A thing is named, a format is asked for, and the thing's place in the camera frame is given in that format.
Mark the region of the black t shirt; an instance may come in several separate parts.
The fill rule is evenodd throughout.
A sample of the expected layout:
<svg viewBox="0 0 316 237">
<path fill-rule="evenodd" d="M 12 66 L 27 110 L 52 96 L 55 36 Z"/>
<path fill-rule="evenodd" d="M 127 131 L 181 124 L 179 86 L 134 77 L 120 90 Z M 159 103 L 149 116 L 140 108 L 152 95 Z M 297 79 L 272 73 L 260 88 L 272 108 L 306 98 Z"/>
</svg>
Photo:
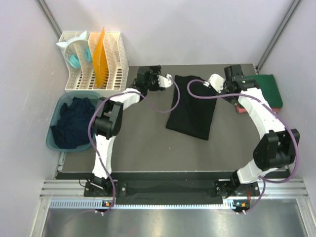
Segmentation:
<svg viewBox="0 0 316 237">
<path fill-rule="evenodd" d="M 166 128 L 198 139 L 208 140 L 210 127 L 216 107 L 216 99 L 202 100 L 188 93 L 189 82 L 198 79 L 197 76 L 175 76 L 179 92 L 174 89 L 171 111 Z"/>
</svg>

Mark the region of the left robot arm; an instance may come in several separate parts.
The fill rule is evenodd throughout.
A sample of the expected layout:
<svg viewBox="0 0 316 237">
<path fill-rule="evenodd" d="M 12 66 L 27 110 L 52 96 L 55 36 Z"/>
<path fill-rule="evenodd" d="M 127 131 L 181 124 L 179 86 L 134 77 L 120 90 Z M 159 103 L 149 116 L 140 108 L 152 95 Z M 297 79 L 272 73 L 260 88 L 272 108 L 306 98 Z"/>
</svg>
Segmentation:
<svg viewBox="0 0 316 237">
<path fill-rule="evenodd" d="M 112 194 L 115 190 L 111 177 L 111 159 L 116 136 L 121 130 L 123 111 L 141 102 L 149 91 L 164 91 L 172 86 L 172 76 L 161 74 L 161 66 L 141 66 L 132 84 L 124 91 L 101 97 L 88 129 L 93 130 L 95 142 L 95 162 L 92 176 L 88 181 L 95 185 L 95 190 L 102 196 Z"/>
</svg>

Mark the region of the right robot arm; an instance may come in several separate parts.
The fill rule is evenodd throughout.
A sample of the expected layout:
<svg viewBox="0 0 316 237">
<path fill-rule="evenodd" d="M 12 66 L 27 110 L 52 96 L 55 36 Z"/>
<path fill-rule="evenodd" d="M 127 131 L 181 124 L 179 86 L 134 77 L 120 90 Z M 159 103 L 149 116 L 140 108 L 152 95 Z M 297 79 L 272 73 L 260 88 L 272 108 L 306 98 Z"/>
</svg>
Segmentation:
<svg viewBox="0 0 316 237">
<path fill-rule="evenodd" d="M 286 128 L 277 118 L 257 80 L 246 78 L 240 65 L 228 66 L 224 72 L 224 77 L 213 74 L 208 81 L 225 100 L 245 108 L 260 137 L 253 151 L 253 159 L 231 176 L 231 191 L 240 196 L 259 177 L 294 162 L 300 134 L 296 129 Z"/>
</svg>

